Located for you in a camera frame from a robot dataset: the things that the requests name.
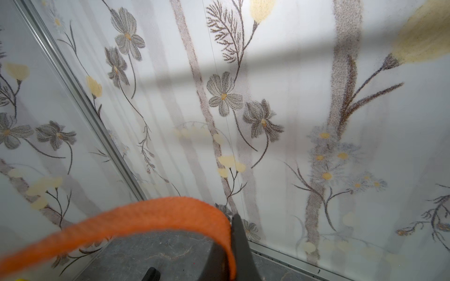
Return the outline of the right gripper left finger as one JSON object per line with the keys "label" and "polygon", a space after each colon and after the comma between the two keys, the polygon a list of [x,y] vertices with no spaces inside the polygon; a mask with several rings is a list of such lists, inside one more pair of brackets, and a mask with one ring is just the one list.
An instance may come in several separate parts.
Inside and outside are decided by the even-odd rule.
{"label": "right gripper left finger", "polygon": [[142,281],[160,281],[160,278],[161,273],[154,267],[150,267],[142,278]]}

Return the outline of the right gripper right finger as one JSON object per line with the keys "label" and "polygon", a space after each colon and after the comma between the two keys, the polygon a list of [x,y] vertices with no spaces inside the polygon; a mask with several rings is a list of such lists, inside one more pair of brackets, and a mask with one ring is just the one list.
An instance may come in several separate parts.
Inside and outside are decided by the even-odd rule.
{"label": "right gripper right finger", "polygon": [[238,214],[232,218],[231,246],[236,260],[236,277],[231,277],[231,266],[224,249],[217,243],[213,243],[205,267],[199,276],[200,281],[262,280],[252,257],[244,224]]}

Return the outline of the bright orange crescent bag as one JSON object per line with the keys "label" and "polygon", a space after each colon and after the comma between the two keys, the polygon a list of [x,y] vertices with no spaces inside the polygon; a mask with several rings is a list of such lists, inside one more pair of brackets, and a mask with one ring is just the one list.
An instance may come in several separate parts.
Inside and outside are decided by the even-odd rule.
{"label": "bright orange crescent bag", "polygon": [[1,277],[44,263],[88,243],[150,231],[183,230],[203,234],[220,245],[227,257],[229,279],[237,277],[232,228],[216,207],[191,197],[139,201],[91,217],[1,258]]}

